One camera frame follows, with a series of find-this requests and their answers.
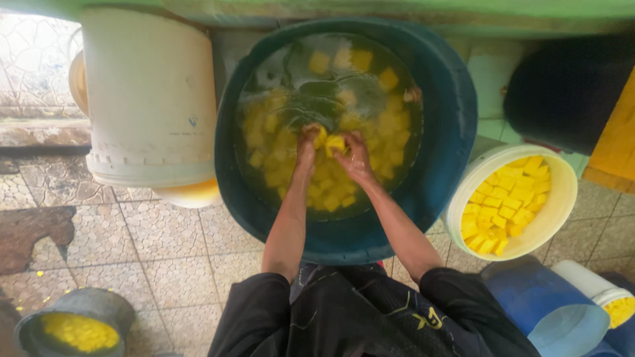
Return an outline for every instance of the person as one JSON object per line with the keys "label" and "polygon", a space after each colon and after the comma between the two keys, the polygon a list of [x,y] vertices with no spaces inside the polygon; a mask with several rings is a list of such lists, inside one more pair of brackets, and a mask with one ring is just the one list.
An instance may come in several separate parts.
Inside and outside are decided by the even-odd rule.
{"label": "person", "polygon": [[[423,232],[375,180],[359,132],[343,134],[350,151],[334,150],[334,157],[367,193],[420,292],[376,263],[299,269],[318,132],[315,125],[302,128],[262,272],[232,286],[208,356],[539,357],[478,275],[443,267]],[[301,289],[297,296],[294,286]]]}

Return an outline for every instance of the grey bucket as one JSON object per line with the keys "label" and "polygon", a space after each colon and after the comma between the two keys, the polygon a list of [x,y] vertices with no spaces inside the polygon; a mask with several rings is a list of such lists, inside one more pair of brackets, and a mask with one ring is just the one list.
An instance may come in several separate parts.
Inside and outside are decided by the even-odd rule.
{"label": "grey bucket", "polygon": [[[119,342],[112,348],[94,353],[83,353],[47,339],[41,317],[48,313],[71,313],[93,318],[112,327]],[[30,357],[123,357],[125,338],[130,331],[135,311],[122,296],[99,288],[77,289],[63,295],[51,306],[25,316],[13,332],[13,343]]]}

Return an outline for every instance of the hand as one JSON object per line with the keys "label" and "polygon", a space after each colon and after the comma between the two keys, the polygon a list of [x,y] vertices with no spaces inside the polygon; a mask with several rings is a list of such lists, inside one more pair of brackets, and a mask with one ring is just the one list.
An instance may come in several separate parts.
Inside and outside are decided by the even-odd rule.
{"label": "hand", "polygon": [[315,168],[313,167],[313,161],[316,157],[316,149],[313,146],[313,141],[319,135],[318,123],[311,123],[305,125],[298,136],[298,159],[295,163],[296,171],[307,172],[313,174]]}
{"label": "hand", "polygon": [[364,138],[361,133],[352,131],[343,133],[342,137],[346,145],[351,148],[351,151],[347,156],[344,156],[339,150],[334,149],[333,156],[335,159],[342,165],[346,174],[359,185],[373,182],[375,175],[370,166],[368,149],[366,144],[364,144]]}

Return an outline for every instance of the blue plastic container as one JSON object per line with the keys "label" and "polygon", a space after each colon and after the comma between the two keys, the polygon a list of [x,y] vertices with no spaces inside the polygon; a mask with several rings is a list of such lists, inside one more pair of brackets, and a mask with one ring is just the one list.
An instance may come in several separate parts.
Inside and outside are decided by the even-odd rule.
{"label": "blue plastic container", "polygon": [[605,340],[600,341],[599,345],[582,357],[624,357],[611,347]]}
{"label": "blue plastic container", "polygon": [[[266,241],[277,209],[249,188],[234,154],[234,113],[241,91],[260,63],[284,45],[320,33],[350,33],[390,49],[422,90],[423,135],[417,159],[391,196],[422,231],[452,197],[469,159],[478,113],[476,92],[459,55],[437,34],[417,24],[378,18],[330,18],[284,27],[258,42],[227,83],[218,109],[215,165],[230,213],[247,232]],[[326,265],[376,262],[394,255],[374,210],[343,220],[309,222],[302,258]]]}
{"label": "blue plastic container", "polygon": [[[624,288],[635,295],[635,284],[619,273],[602,273],[600,276],[619,288]],[[635,356],[635,316],[623,323],[618,328],[609,330],[604,338],[612,348],[624,355]]]}
{"label": "blue plastic container", "polygon": [[481,275],[542,357],[582,356],[608,330],[606,311],[531,255],[492,263]]}

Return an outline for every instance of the black t-shirt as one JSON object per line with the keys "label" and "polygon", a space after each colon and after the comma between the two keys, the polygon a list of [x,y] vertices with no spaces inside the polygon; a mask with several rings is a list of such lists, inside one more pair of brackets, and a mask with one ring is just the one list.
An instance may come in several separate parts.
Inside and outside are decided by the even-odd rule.
{"label": "black t-shirt", "polygon": [[478,275],[433,269],[418,293],[375,267],[321,266],[292,304],[280,274],[234,284],[209,357],[540,357]]}

